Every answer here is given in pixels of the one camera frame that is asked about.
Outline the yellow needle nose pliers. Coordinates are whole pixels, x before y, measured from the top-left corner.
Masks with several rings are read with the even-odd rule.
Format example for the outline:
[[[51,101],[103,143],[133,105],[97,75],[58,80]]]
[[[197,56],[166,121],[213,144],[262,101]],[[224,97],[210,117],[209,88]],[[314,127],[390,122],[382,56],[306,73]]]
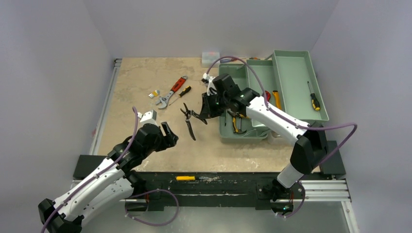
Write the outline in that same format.
[[[238,134],[237,133],[238,129],[241,129],[241,120],[242,119],[249,119],[249,117],[244,116],[240,113],[232,112],[230,110],[228,110],[227,113],[232,117],[233,133]]]

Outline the medium black yellow screwdriver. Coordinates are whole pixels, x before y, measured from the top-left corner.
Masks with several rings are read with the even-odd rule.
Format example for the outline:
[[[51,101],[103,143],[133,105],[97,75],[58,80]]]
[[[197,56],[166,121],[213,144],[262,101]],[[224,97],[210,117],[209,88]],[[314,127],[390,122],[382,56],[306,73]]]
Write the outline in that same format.
[[[175,103],[179,98],[182,98],[185,94],[187,94],[190,90],[192,89],[192,87],[189,85],[187,86],[180,94],[178,94],[178,97],[172,101],[169,106],[171,106],[173,103]]]

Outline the green plastic tool box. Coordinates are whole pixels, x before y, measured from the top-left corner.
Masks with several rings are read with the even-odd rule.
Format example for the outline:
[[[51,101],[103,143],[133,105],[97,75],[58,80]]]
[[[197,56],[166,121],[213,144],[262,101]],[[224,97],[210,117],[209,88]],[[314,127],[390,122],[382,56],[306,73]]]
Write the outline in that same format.
[[[308,51],[274,50],[270,60],[247,60],[243,64],[221,64],[220,74],[229,74],[240,89],[249,87],[259,93],[262,90],[279,92],[282,110],[308,123],[329,121],[322,94],[317,82]],[[320,103],[315,111],[311,104],[310,82]]]

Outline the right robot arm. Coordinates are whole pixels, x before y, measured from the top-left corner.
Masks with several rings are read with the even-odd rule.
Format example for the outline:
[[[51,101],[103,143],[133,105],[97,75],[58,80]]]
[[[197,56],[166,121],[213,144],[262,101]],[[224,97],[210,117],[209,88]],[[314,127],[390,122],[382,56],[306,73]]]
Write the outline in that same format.
[[[321,124],[309,124],[271,105],[251,88],[241,90],[228,74],[213,77],[203,74],[207,91],[202,94],[198,119],[218,117],[225,111],[256,120],[279,134],[292,146],[290,162],[278,174],[273,192],[283,198],[304,175],[310,174],[326,157],[327,140]]]

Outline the small black hammer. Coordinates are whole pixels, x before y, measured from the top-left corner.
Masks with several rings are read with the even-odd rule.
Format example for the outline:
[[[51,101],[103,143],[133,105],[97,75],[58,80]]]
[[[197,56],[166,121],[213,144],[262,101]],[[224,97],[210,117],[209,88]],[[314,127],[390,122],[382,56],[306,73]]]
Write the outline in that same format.
[[[241,129],[238,129],[238,131],[237,131],[238,134],[244,134],[246,132],[247,132],[247,130],[241,130]]]

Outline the red black utility knife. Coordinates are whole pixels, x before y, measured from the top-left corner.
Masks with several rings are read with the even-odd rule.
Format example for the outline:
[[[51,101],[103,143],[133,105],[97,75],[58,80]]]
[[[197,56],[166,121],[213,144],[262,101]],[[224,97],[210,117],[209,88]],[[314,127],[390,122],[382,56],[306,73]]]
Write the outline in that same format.
[[[266,97],[266,100],[269,101],[271,98],[271,93],[265,90],[265,97]]]

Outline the long black yellow screwdriver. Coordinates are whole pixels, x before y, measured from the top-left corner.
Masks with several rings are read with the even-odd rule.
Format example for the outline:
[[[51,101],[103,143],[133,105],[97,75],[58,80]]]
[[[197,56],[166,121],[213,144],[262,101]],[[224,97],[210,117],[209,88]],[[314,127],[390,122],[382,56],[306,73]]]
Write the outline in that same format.
[[[320,111],[320,110],[321,110],[321,106],[320,106],[320,103],[319,103],[319,101],[318,101],[318,99],[317,99],[317,97],[316,97],[316,94],[315,94],[315,92],[314,92],[314,90],[313,90],[313,88],[312,88],[312,85],[310,84],[309,81],[307,81],[307,85],[308,85],[308,88],[309,88],[309,91],[310,91],[310,97],[311,97],[312,107],[313,107],[313,109],[314,109],[315,111]]]

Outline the stubby black yellow screwdriver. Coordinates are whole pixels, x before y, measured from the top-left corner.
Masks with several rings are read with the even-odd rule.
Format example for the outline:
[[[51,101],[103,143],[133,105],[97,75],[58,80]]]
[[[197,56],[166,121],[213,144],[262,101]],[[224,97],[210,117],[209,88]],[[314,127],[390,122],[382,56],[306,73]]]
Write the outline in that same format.
[[[226,127],[227,125],[227,111],[224,114],[224,126]]]

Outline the yellow black utility knife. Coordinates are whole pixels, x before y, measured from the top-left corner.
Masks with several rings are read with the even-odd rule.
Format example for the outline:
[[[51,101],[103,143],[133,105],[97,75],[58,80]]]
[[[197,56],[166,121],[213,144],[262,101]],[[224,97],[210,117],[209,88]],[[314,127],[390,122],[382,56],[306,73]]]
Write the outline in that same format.
[[[281,110],[281,109],[282,109],[282,106],[281,106],[281,101],[280,101],[279,92],[276,91],[276,90],[274,90],[274,91],[272,92],[272,94],[273,94],[274,99],[275,99],[275,106],[276,106],[278,109]]]

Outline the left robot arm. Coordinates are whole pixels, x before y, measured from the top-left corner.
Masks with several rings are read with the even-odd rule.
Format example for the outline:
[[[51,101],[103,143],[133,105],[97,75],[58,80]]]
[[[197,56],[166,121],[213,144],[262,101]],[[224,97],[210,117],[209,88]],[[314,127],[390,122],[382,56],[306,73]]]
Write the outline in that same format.
[[[55,200],[39,203],[41,232],[79,233],[116,202],[146,195],[146,182],[134,168],[152,152],[172,148],[177,141],[167,122],[135,127],[134,134],[117,144],[77,186]]]

